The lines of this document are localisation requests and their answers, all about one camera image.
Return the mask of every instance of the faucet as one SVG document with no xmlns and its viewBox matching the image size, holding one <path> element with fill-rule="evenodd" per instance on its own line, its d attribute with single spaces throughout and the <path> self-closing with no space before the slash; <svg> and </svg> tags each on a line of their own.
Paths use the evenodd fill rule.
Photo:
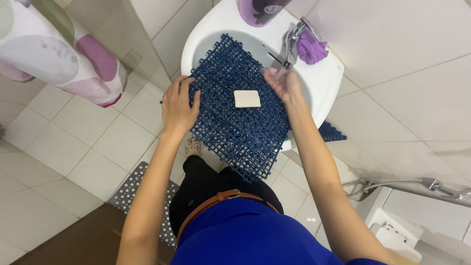
<svg viewBox="0 0 471 265">
<path fill-rule="evenodd" d="M 310 30 L 318 41 L 322 41 L 322 37 L 311 22 L 306 17 L 301 17 L 301 21 L 298 22 L 296 28 L 287 31 L 283 35 L 283 44 L 286 47 L 286 59 L 283 62 L 284 69 L 290 69 L 296 64 L 298 60 L 298 46 L 296 44 L 298 43 L 299 35 L 306 29 Z"/>
<path fill-rule="evenodd" d="M 452 190 L 447 187 L 444 187 L 439 180 L 432 178 L 423 178 L 422 185 L 424 185 L 427 189 L 431 191 L 439 190 L 440 192 L 446 194 L 447 197 L 451 197 L 456 200 L 466 200 L 471 198 L 471 188 L 467 188 L 461 191 Z"/>
</svg>

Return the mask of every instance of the white sink basin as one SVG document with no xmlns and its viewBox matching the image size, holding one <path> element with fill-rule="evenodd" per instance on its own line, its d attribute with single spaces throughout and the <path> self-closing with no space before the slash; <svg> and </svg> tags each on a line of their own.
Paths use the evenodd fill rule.
<svg viewBox="0 0 471 265">
<path fill-rule="evenodd" d="M 199 60 L 207 57 L 206 52 L 214 48 L 214 43 L 220 41 L 224 33 L 242 42 L 244 50 L 249 51 L 264 67 L 280 68 L 280 62 L 273 56 L 284 61 L 282 36 L 294 28 L 297 22 L 296 18 L 282 10 L 267 26 L 252 27 L 242 20 L 236 0 L 222 0 L 196 25 L 188 37 L 181 59 L 182 75 L 190 75 L 191 69 L 198 67 Z M 344 66 L 333 53 L 329 53 L 327 58 L 313 66 L 298 58 L 293 70 L 300 76 L 304 98 L 319 127 L 335 100 Z M 282 151 L 295 147 L 293 134 L 289 132 Z"/>
</svg>

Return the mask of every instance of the white soap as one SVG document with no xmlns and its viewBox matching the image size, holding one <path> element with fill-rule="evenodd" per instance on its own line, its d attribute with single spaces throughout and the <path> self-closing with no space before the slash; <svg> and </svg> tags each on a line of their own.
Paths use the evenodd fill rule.
<svg viewBox="0 0 471 265">
<path fill-rule="evenodd" d="M 259 92 L 256 90 L 236 90 L 234 91 L 236 108 L 260 107 Z"/>
</svg>

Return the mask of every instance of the brown belt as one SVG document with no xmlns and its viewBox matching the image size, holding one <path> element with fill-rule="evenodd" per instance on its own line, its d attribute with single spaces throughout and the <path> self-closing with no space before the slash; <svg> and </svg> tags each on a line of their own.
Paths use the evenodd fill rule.
<svg viewBox="0 0 471 265">
<path fill-rule="evenodd" d="M 225 191 L 225 192 L 218 192 L 218 194 L 216 196 L 213 196 L 213 197 L 207 199 L 202 204 L 200 204 L 198 207 L 196 207 L 196 209 L 193 210 L 193 212 L 191 212 L 188 215 L 188 217 L 183 221 L 183 223 L 180 227 L 180 230 L 178 231 L 177 242 L 180 240 L 180 236 L 183 233 L 183 230 L 185 229 L 185 227 L 191 221 L 193 221 L 193 219 L 195 219 L 200 213 L 202 213 L 204 210 L 208 209 L 209 207 L 211 207 L 215 204 L 218 204 L 222 201 L 225 201 L 227 199 L 234 199 L 234 198 L 238 198 L 238 197 L 256 199 L 256 200 L 259 200 L 259 201 L 263 201 L 263 199 L 258 197 L 258 196 L 255 196 L 255 195 L 252 195 L 252 194 L 249 194 L 249 193 L 240 192 L 240 190 L 228 190 L 228 191 Z M 275 210 L 277 213 L 279 213 L 278 210 L 275 207 L 273 207 L 273 205 L 271 205 L 271 203 L 267 202 L 267 205 L 270 206 L 270 208 Z"/>
</svg>

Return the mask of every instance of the floral shower curtain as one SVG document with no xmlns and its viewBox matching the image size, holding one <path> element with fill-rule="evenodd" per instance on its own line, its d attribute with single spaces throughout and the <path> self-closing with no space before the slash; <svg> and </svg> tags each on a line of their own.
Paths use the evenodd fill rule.
<svg viewBox="0 0 471 265">
<path fill-rule="evenodd" d="M 53 0 L 0 0 L 0 74 L 33 76 L 107 107 L 121 97 L 126 69 Z"/>
</svg>

